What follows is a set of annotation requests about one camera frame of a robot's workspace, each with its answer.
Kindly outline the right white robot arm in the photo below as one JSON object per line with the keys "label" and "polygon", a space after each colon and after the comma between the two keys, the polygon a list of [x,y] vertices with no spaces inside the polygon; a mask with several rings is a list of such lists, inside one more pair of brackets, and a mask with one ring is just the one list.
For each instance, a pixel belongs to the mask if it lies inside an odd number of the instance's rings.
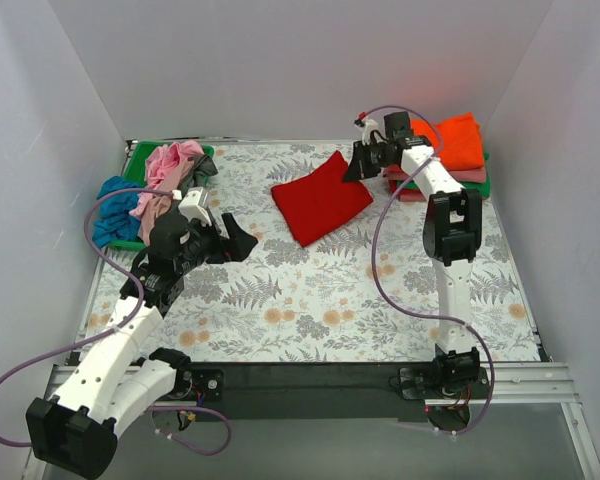
{"label": "right white robot arm", "polygon": [[444,397],[468,395],[480,372],[479,338],[471,327],[470,277],[481,246],[482,196],[456,181],[442,165],[443,139],[415,134],[414,111],[394,106],[378,124],[367,113],[355,123],[361,138],[343,176],[354,182],[397,166],[415,182],[427,202],[422,241],[435,273],[439,311],[436,356],[422,372],[410,368],[399,376],[408,389],[437,391]]}

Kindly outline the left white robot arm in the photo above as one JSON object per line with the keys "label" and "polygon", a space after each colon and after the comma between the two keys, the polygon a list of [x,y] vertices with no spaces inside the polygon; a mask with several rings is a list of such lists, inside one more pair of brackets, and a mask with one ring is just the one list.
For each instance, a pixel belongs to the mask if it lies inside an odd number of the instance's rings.
{"label": "left white robot arm", "polygon": [[182,293],[184,278],[202,264],[242,262],[257,245],[230,213],[217,226],[207,211],[158,218],[149,246],[133,259],[110,327],[71,376],[48,399],[26,411],[36,458],[84,479],[111,463],[119,438],[156,400],[185,398],[193,386],[189,357],[173,349],[154,353],[131,378],[127,368]]}

